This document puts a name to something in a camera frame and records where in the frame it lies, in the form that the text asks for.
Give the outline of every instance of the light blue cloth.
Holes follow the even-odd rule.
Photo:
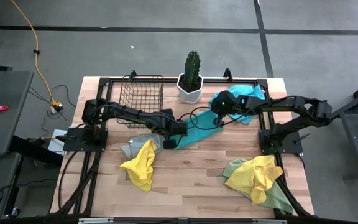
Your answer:
[[[234,85],[228,89],[229,92],[233,93],[235,97],[238,97],[239,95],[244,96],[254,96],[258,97],[260,99],[265,99],[265,95],[260,89],[260,86],[257,85],[254,87],[250,85]],[[209,103],[212,103],[212,100],[215,99],[218,96],[219,93],[215,93],[214,96],[209,100]],[[232,119],[237,119],[241,115],[229,115]],[[238,121],[241,121],[243,124],[249,124],[252,121],[253,116],[244,116],[240,118]]]
[[[213,128],[213,127],[216,127],[213,124],[213,120],[217,117],[218,116],[216,115],[216,113],[213,113],[211,110],[207,110],[207,111],[204,111],[197,115],[198,121],[197,121],[197,118],[194,118],[194,117],[192,117],[192,120],[197,125],[197,127]],[[189,128],[194,126],[194,124],[191,123],[190,118],[186,120],[186,123]],[[178,147],[176,147],[174,149],[181,149],[183,147],[186,147],[190,144],[198,142],[199,140],[204,139],[204,138],[206,138],[218,131],[222,131],[222,130],[223,130],[222,127],[214,128],[212,130],[201,130],[198,128],[190,128],[190,129],[188,129],[187,136],[183,136],[179,142]],[[180,136],[176,135],[176,136],[172,136],[170,139],[176,140],[176,142],[178,142],[179,138],[180,138]]]

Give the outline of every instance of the white hexagonal pot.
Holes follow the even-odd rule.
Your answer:
[[[177,88],[178,88],[178,91],[179,91],[180,99],[184,103],[196,103],[201,98],[201,94],[202,94],[202,90],[203,90],[204,78],[201,75],[198,75],[201,78],[201,86],[200,86],[200,88],[198,90],[195,90],[195,91],[192,91],[192,92],[188,93],[188,92],[186,92],[184,89],[182,89],[179,86],[179,80],[182,77],[182,75],[184,75],[184,73],[179,75],[178,82],[177,82]]]

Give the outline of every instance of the cactus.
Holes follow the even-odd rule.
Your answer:
[[[187,55],[185,64],[185,74],[183,78],[184,89],[187,92],[197,90],[200,85],[198,72],[200,71],[200,56],[197,51],[191,51]]]

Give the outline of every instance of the table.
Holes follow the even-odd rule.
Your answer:
[[[72,126],[82,123],[85,101],[96,98],[99,79],[100,77],[84,77]],[[267,83],[272,98],[287,95],[283,79],[269,78]],[[180,101],[176,83],[165,83],[163,108],[172,108],[174,116],[178,118],[193,108],[208,106],[213,94],[232,85],[234,84],[204,83],[199,102],[189,105]],[[121,84],[114,83],[111,101],[119,101],[120,90]],[[276,123],[285,123],[292,119],[289,112],[273,115]],[[125,180],[125,172],[119,170],[119,165],[126,160],[119,144],[127,144],[130,137],[150,131],[128,129],[123,124],[118,124],[115,119],[110,119],[106,127],[109,129],[108,142],[100,160],[92,217],[274,217],[272,209],[251,205],[250,200],[227,188],[222,177],[216,177],[229,161],[237,158],[252,159],[260,155],[257,139],[260,124],[257,116],[249,125],[232,123],[225,126],[224,131],[185,149],[162,151],[153,163],[153,187],[150,192],[143,192],[133,186],[132,182]],[[68,165],[62,184],[62,203],[78,185],[83,157],[83,152],[77,153]],[[313,213],[302,162],[294,155],[283,154],[282,157],[289,189],[306,211]],[[62,167],[67,159],[68,156],[63,159]],[[57,189],[51,212],[58,210]],[[86,191],[81,211],[85,206]]]
[[[60,166],[63,159],[60,155],[14,135],[33,76],[30,72],[0,72],[0,105],[9,107],[9,110],[0,112],[0,156],[18,152]]]
[[[33,76],[30,72],[0,72],[0,105],[9,107],[9,110],[0,112],[0,188],[14,186],[4,189],[0,218],[2,214],[10,214],[13,209],[19,191],[16,182],[22,156],[56,166],[60,166],[63,159],[61,155],[14,135]]]

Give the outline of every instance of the wire basket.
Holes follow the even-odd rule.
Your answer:
[[[122,78],[119,103],[130,108],[152,113],[162,109],[164,77],[161,75],[126,75]],[[146,128],[124,119],[117,119],[119,124],[128,128]]]

